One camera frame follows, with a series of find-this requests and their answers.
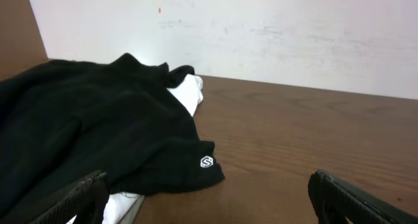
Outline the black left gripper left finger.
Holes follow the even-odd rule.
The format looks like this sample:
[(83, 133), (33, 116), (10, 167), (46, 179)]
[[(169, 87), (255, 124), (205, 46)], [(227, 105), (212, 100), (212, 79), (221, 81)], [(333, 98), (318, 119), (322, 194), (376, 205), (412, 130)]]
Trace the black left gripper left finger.
[(29, 222), (100, 224), (109, 195), (107, 173), (97, 170), (37, 201)]

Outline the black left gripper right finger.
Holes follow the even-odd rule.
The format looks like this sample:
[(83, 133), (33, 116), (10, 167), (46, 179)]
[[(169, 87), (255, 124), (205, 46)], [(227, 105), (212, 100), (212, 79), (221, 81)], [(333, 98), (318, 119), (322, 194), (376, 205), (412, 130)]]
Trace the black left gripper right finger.
[(332, 175), (315, 171), (308, 195), (319, 224), (417, 224), (417, 217)]

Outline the black t-shirt with logo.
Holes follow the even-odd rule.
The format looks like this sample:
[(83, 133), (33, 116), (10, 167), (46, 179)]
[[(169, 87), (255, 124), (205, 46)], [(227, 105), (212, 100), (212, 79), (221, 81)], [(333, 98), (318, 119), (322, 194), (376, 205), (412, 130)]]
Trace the black t-shirt with logo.
[(1, 222), (101, 170), (110, 195), (184, 193), (224, 180), (215, 145), (167, 89), (192, 66), (52, 60), (1, 81)]

